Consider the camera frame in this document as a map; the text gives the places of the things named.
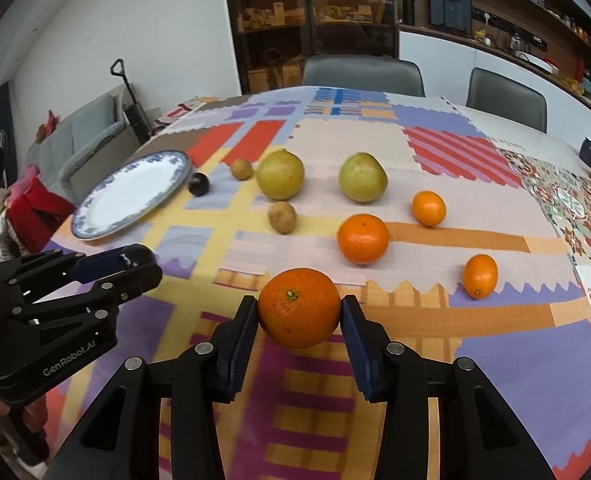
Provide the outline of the left human hand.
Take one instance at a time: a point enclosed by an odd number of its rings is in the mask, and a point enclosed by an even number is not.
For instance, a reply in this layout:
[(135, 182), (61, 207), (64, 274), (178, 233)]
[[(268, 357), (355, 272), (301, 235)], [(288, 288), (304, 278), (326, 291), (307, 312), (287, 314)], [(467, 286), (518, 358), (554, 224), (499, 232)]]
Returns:
[[(0, 399), (0, 417), (8, 416), (11, 409)], [(41, 396), (23, 408), (22, 419), (24, 425), (31, 432), (41, 432), (48, 422), (47, 398)]]

